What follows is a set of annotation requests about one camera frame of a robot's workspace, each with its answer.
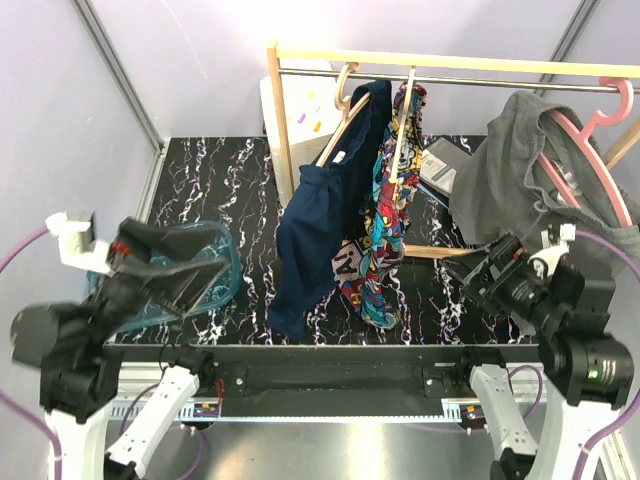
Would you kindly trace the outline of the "colourful comic print shorts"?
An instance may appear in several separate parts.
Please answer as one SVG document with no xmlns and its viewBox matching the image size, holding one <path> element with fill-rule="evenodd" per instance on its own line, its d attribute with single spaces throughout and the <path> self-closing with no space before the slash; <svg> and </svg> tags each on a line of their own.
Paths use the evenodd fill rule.
<svg viewBox="0 0 640 480">
<path fill-rule="evenodd" d="M 411 225 L 408 204 L 419 184 L 424 150 L 422 114 L 428 93 L 414 84 L 397 183 L 392 184 L 389 177 L 405 90 L 406 82 L 394 97 L 391 120 L 372 167 L 371 190 L 362 210 L 364 231 L 345 240 L 332 260 L 343 297 L 365 323 L 381 329 L 391 329 L 399 321 L 398 310 L 384 298 L 383 280 L 397 270 L 405 255 L 405 234 Z"/>
</svg>

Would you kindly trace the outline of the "grey shorts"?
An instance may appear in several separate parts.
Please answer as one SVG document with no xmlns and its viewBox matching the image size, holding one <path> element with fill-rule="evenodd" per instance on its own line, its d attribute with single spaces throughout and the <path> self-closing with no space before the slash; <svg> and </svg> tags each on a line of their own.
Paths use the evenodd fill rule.
<svg viewBox="0 0 640 480">
<path fill-rule="evenodd" d="M 620 193 L 631 218 L 630 225 L 622 225 L 587 157 L 552 118 L 554 110 L 576 127 L 582 125 L 571 108 L 527 91 L 513 93 L 501 114 L 488 123 L 486 138 L 457 171 L 449 198 L 464 242 L 481 246 L 513 234 L 535 253 L 542 248 L 541 232 L 548 225 L 572 223 L 638 260 L 638 201 L 626 191 Z M 541 155 L 572 176 L 577 207 L 560 199 Z"/>
</svg>

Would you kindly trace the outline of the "metal clothes rail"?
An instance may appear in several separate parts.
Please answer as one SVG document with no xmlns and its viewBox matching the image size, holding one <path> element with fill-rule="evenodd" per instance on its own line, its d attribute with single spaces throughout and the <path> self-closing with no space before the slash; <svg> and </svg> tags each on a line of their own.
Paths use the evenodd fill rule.
<svg viewBox="0 0 640 480">
<path fill-rule="evenodd" d="M 336 71 L 324 70 L 307 70 L 307 69 L 288 69 L 281 68 L 279 72 L 282 75 L 296 75 L 305 77 L 331 77 L 337 79 L 340 75 Z M 456 77 L 435 77 L 435 76 L 415 76 L 417 82 L 438 85 L 460 85 L 469 87 L 495 87 L 510 89 L 526 89 L 535 91 L 570 91 L 584 93 L 617 93 L 618 89 L 613 85 L 596 86 L 596 85 L 578 85 L 578 84 L 556 84 L 541 82 L 522 82 L 522 81 L 503 81 L 488 80 L 475 78 L 456 78 Z"/>
</svg>

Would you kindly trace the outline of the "beige hanger of comic shorts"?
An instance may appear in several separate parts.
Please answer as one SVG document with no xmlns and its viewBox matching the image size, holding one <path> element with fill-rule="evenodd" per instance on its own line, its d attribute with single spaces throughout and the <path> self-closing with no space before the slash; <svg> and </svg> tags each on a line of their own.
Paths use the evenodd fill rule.
<svg viewBox="0 0 640 480">
<path fill-rule="evenodd" d="M 394 157 L 393 157 L 393 162 L 392 162 L 392 165 L 391 165 L 391 172 L 390 172 L 390 177 L 389 177 L 389 180 L 390 180 L 390 182 L 392 184 L 396 184 L 397 183 L 399 163 L 400 163 L 400 159 L 401 159 L 402 145 L 403 145 L 403 141 L 404 141 L 404 138 L 405 138 L 406 123 L 407 123 L 407 118 L 408 118 L 408 115 L 409 115 L 409 109 L 410 109 L 410 106 L 411 106 L 411 97 L 412 97 L 413 85 L 414 85 L 414 81 L 415 81 L 415 77 L 416 77 L 416 70 L 417 70 L 417 66 L 416 65 L 412 65 L 410 70 L 409 70 L 409 75 L 408 75 L 407 82 L 406 82 L 404 103 L 403 103 L 402 112 L 401 112 L 401 116 L 400 116 L 396 147 L 395 147 L 395 152 L 394 152 Z"/>
</svg>

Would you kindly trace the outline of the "wooden clothes rack frame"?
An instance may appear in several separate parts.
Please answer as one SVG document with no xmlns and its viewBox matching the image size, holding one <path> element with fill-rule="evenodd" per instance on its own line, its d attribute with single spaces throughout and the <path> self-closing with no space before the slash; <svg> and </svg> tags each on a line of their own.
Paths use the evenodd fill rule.
<svg viewBox="0 0 640 480">
<path fill-rule="evenodd" d="M 536 61 L 536 60 L 512 60 L 495 59 L 483 57 L 464 56 L 444 56 L 412 53 L 392 53 L 373 52 L 359 50 L 319 50 L 293 48 L 281 46 L 274 42 L 267 48 L 268 66 L 272 82 L 273 97 L 275 103 L 276 119 L 278 123 L 280 148 L 282 161 L 287 169 L 290 164 L 290 146 L 288 141 L 288 131 L 286 125 L 286 113 L 284 105 L 284 94 L 282 84 L 282 74 L 279 70 L 280 60 L 303 59 L 303 60 L 326 60 L 341 61 L 344 65 L 347 62 L 358 62 L 379 65 L 403 65 L 410 70 L 412 65 L 427 68 L 443 68 L 456 70 L 478 70 L 494 72 L 512 73 L 541 73 L 553 75 L 588 76 L 588 77 L 614 77 L 625 78 L 630 81 L 639 76 L 637 65 L 614 65 L 614 64 L 594 64 L 575 63 L 559 61 Z M 639 138 L 639 127 L 634 126 L 620 138 L 607 154 L 608 162 L 605 166 L 610 170 L 618 159 L 631 148 Z"/>
</svg>

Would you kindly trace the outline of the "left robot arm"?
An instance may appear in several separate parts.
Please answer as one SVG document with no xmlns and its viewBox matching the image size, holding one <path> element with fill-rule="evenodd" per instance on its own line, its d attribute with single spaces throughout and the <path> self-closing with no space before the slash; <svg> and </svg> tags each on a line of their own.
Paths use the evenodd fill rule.
<svg viewBox="0 0 640 480">
<path fill-rule="evenodd" d="M 193 396 L 222 394 L 210 352 L 180 348 L 160 381 L 139 395 L 139 413 L 112 444 L 106 430 L 123 355 L 107 341 L 148 304 L 184 318 L 235 267 L 232 240 L 214 222 L 157 227 L 125 219 L 112 241 L 96 237 L 92 215 L 59 212 L 41 233 L 53 236 L 64 265 L 93 272 L 97 281 L 81 303 L 24 308 L 10 337 L 14 362 L 40 374 L 43 417 L 32 423 L 50 441 L 53 479 L 141 479 L 160 441 Z"/>
</svg>

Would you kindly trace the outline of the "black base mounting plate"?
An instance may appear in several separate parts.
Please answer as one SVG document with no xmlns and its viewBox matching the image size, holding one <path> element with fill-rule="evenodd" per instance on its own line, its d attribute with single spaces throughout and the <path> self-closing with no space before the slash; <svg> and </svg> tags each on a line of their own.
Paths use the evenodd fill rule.
<svg viewBox="0 0 640 480">
<path fill-rule="evenodd" d="M 455 372 L 463 346 L 211 346 L 220 387 L 186 422 L 458 423 L 477 405 Z"/>
</svg>

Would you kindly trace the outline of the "navy blue shorts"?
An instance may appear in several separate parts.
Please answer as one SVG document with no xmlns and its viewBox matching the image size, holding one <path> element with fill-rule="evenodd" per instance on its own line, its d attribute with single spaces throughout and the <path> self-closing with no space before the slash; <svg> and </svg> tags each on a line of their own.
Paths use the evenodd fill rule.
<svg viewBox="0 0 640 480">
<path fill-rule="evenodd" d="M 391 91 L 388 80 L 358 86 L 351 103 L 368 101 L 326 162 L 300 167 L 300 184 L 277 230 L 281 278 L 267 314 L 267 326 L 293 342 L 304 339 L 306 311 L 336 286 L 332 260 L 342 242 L 364 232 L 373 168 L 391 120 Z"/>
</svg>

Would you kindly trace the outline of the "white box with stickers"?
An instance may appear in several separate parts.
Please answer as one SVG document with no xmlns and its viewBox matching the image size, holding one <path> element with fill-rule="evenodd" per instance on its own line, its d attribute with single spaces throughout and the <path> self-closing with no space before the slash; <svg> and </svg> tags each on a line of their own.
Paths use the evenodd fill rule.
<svg viewBox="0 0 640 480">
<path fill-rule="evenodd" d="M 274 178 L 280 204 L 285 206 L 300 183 L 299 167 L 312 163 L 337 129 L 342 113 L 336 109 L 334 95 L 337 72 L 322 60 L 282 59 L 284 69 L 327 71 L 327 76 L 282 76 L 286 125 L 290 146 L 287 169 L 281 159 L 278 123 L 276 119 L 270 77 L 260 81 L 264 127 L 271 151 Z"/>
</svg>

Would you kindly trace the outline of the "pink plastic hanger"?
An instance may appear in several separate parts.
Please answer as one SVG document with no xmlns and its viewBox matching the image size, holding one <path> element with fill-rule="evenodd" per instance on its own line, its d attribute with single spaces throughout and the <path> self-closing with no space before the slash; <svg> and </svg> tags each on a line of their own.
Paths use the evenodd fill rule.
<svg viewBox="0 0 640 480">
<path fill-rule="evenodd" d="M 548 115 L 562 128 L 571 140 L 579 147 L 590 166 L 604 187 L 604 190 L 613 206 L 619 223 L 623 227 L 630 227 L 632 220 L 627 206 L 620 194 L 620 191 L 611 177 L 608 168 L 605 166 L 600 155 L 590 143 L 590 137 L 597 126 L 613 126 L 624 120 L 633 107 L 633 87 L 629 79 L 601 77 L 601 86 L 613 86 L 620 94 L 620 105 L 612 115 L 606 115 L 601 110 L 597 110 L 587 124 L 579 129 L 566 115 L 559 109 L 548 112 Z"/>
</svg>

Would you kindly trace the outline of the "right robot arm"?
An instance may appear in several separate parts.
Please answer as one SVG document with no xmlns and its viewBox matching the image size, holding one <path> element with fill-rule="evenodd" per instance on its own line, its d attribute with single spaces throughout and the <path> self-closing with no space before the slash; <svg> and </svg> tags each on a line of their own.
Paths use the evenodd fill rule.
<svg viewBox="0 0 640 480">
<path fill-rule="evenodd" d="M 638 266 L 603 238 L 564 224 L 542 234 L 530 253 L 513 235 L 482 249 L 444 259 L 449 275 L 477 306 L 497 318 L 518 318 L 532 327 L 543 365 L 539 389 L 547 399 L 540 439 L 534 440 L 515 401 L 510 371 L 496 348 L 467 347 L 452 376 L 457 390 L 476 396 L 491 436 L 492 479 L 580 479 L 592 474 L 590 455 L 600 441 L 638 410 L 630 392 L 632 355 L 606 333 L 615 282 L 608 266 L 570 244 L 589 239 Z"/>
</svg>

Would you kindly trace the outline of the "grey booklet with label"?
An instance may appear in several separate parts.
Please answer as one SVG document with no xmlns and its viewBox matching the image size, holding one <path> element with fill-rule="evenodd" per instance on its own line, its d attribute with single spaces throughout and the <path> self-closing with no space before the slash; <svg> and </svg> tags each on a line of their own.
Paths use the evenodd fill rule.
<svg viewBox="0 0 640 480">
<path fill-rule="evenodd" d="M 457 171 L 470 158 L 466 150 L 446 138 L 439 138 L 423 151 L 420 179 L 440 194 L 449 196 Z"/>
</svg>

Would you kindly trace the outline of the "beige hanger of navy shorts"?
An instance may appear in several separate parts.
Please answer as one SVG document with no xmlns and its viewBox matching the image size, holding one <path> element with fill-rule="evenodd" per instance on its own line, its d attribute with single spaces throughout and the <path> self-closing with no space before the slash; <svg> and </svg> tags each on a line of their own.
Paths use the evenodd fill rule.
<svg viewBox="0 0 640 480">
<path fill-rule="evenodd" d="M 371 94 L 366 92 L 355 104 L 352 104 L 352 97 L 344 95 L 344 86 L 348 76 L 354 72 L 357 72 L 360 64 L 358 62 L 347 62 L 341 69 L 337 86 L 334 95 L 334 104 L 337 110 L 342 112 L 342 119 L 331 136 L 329 142 L 322 151 L 320 157 L 316 162 L 317 167 L 323 167 L 327 160 L 331 157 L 331 153 L 336 144 L 343 136 L 344 132 L 351 124 L 351 122 L 357 117 L 360 111 L 367 105 L 370 100 Z"/>
</svg>

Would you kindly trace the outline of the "blue transparent plastic bin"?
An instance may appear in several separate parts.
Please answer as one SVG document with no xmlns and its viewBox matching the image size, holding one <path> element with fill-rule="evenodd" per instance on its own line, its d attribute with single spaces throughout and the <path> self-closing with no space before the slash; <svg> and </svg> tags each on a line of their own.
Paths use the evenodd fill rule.
<svg viewBox="0 0 640 480">
<path fill-rule="evenodd" d="M 225 306 L 235 295 L 239 288 L 240 284 L 240 260 L 239 254 L 237 252 L 237 248 L 231 233 L 221 224 L 214 221 L 204 221 L 197 222 L 191 224 L 185 224 L 174 227 L 212 227 L 213 228 L 213 241 L 205 247 L 195 260 L 204 260 L 204 259 L 214 259 L 214 258 L 226 258 L 230 261 L 230 270 L 220 279 L 218 280 L 206 293 L 206 295 L 201 299 L 200 303 L 194 308 L 194 310 L 185 318 L 193 316 L 197 313 L 200 313 L 205 310 L 210 309 L 218 309 L 220 307 Z M 168 258 L 154 253 L 151 261 L 153 265 L 172 265 L 177 264 L 177 262 L 173 262 Z M 116 267 L 114 264 L 115 273 L 131 273 L 132 274 L 132 264 L 125 265 L 122 264 L 119 267 Z M 93 288 L 96 283 L 96 277 L 99 274 L 90 273 L 90 286 Z M 150 306 L 144 311 L 144 315 L 142 317 L 132 317 L 126 323 L 124 323 L 117 331 L 125 332 L 131 331 L 141 328 L 147 328 L 150 326 L 155 326 L 165 322 L 171 322 L 182 319 L 169 320 L 164 319 L 159 316 L 160 311 L 156 309 L 151 309 Z"/>
</svg>

